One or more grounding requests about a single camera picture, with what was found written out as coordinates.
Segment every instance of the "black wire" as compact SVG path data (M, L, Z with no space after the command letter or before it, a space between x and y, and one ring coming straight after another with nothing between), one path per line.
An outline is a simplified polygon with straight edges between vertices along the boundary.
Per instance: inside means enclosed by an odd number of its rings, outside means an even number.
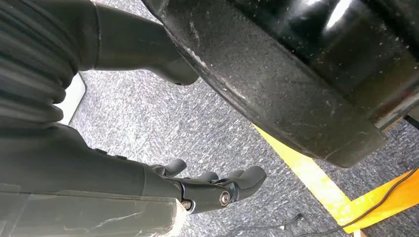
M359 221L359 220L361 220L362 218L364 218L366 215L368 215L370 212L372 212L372 211L374 211L377 207L379 207L381 204L383 204L386 200L387 200L387 198L388 198L388 196L390 196L390 194L394 191L394 189L399 185L399 184L401 184L401 183L403 183L406 179L408 179L408 178L410 178L417 170L419 169L419 166L418 167L416 167L414 170L412 170L408 175L406 175L403 179L401 179L401 180L399 180L399 181L397 181L397 183L395 183L393 186L391 186L391 188L387 191L387 193L384 195L384 197L381 199L381 201L379 202L379 203L377 203L377 204L375 204L373 207L371 207L370 209L368 209L366 212L364 212L364 214L362 214L362 215L360 215L358 218L356 218L355 220L353 220L353 221L351 221L351 222L349 222L348 224L345 224L345 225L343 225L343 226L339 226L339 227L336 227L336 228L334 228L334 229L331 229L331 230L329 230L329 231L326 231L326 232L323 232L323 233L312 233L312 234L304 234L304 235L301 235L301 236L299 236L299 237L306 237L306 236L324 236L324 235L327 235L327 234L330 234L330 233L333 233L333 232L336 232L336 231L338 231L338 230L340 230L340 229L343 229L343 228L345 228L345 227L347 227L347 226L350 226L350 225L352 225L352 224L354 224L355 222L357 222L357 221Z
M298 220L300 220L302 218L302 214L299 213L298 215L296 215L292 220L285 222L283 224L280 225L276 225L276 226L265 226L265 227L256 227L256 226L240 226L237 227L233 230L230 230L224 237L228 237L230 236L233 232L239 231L239 230L268 230L268 229L274 229L274 228L279 228L281 226L286 226L289 224L292 224Z

